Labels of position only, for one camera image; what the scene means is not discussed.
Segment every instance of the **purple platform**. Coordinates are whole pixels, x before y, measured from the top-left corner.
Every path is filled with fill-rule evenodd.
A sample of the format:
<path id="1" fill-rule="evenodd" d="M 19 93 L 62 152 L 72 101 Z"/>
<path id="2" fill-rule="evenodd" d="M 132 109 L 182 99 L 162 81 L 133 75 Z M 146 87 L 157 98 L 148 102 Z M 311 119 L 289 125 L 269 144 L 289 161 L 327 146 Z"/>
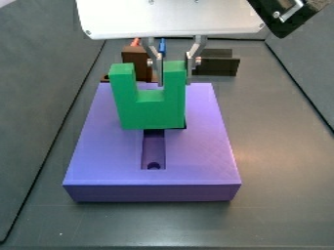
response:
<path id="1" fill-rule="evenodd" d="M 230 200 L 241 185 L 210 84 L 186 87 L 186 129 L 165 130 L 165 169 L 140 168 L 140 130 L 120 128 L 100 83 L 62 186 L 74 201 Z"/>

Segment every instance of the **green block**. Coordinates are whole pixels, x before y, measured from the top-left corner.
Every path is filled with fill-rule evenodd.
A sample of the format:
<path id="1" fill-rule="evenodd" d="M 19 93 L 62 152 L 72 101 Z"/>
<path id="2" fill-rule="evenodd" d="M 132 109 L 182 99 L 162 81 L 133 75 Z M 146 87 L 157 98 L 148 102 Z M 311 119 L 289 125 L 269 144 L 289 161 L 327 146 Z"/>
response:
<path id="1" fill-rule="evenodd" d="M 132 63 L 113 63 L 108 75 L 124 129 L 184 127 L 186 73 L 182 61 L 162 64 L 162 90 L 137 89 Z"/>

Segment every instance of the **green object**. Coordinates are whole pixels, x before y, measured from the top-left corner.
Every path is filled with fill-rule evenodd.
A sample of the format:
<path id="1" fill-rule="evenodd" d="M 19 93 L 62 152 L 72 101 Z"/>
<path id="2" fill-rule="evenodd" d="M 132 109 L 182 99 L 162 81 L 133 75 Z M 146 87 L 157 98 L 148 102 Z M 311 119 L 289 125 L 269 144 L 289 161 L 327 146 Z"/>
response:
<path id="1" fill-rule="evenodd" d="M 182 61 L 162 64 L 160 90 L 138 90 L 132 63 L 113 63 L 110 87 L 124 129 L 168 129 L 184 127 L 185 66 Z"/>

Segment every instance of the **hole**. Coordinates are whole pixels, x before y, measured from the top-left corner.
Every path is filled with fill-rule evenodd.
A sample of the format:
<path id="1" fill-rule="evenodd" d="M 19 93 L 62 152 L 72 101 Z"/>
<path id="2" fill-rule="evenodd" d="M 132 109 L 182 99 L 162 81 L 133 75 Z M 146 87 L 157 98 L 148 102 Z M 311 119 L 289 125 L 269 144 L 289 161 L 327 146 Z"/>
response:
<path id="1" fill-rule="evenodd" d="M 160 169 L 160 164 L 157 162 L 149 162 L 146 169 Z"/>

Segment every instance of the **dark table surface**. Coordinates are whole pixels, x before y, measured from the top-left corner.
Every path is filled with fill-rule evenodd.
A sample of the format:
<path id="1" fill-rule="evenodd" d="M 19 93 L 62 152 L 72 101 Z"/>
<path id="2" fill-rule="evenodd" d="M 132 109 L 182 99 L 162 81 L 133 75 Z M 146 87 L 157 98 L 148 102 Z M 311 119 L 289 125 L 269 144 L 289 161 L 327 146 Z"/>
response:
<path id="1" fill-rule="evenodd" d="M 232 48 L 236 77 L 213 84 L 243 186 L 230 202 L 76 204 L 61 182 L 98 78 L 128 40 L 106 42 L 2 245 L 19 247 L 334 247 L 334 137 L 260 41 Z M 166 40 L 178 60 L 190 40 Z"/>

